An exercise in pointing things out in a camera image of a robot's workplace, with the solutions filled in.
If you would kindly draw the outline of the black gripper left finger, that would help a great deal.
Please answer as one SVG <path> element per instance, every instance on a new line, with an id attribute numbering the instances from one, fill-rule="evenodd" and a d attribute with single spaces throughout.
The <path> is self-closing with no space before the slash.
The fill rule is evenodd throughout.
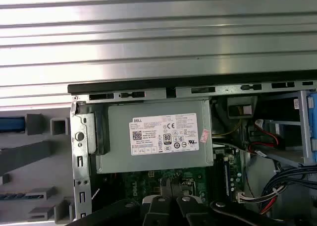
<path id="1" fill-rule="evenodd" d="M 167 226 L 172 203 L 171 179 L 160 181 L 161 195 L 149 195 L 142 204 L 122 199 L 92 214 L 82 216 L 70 226 Z"/>

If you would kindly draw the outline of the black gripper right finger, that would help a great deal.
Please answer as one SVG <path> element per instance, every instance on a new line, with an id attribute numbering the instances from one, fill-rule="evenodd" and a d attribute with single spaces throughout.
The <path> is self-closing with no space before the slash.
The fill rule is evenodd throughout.
<path id="1" fill-rule="evenodd" d="M 236 203 L 213 201 L 208 206 L 182 192 L 179 180 L 172 181 L 176 209 L 187 226 L 281 226 L 282 222 L 248 210 Z"/>

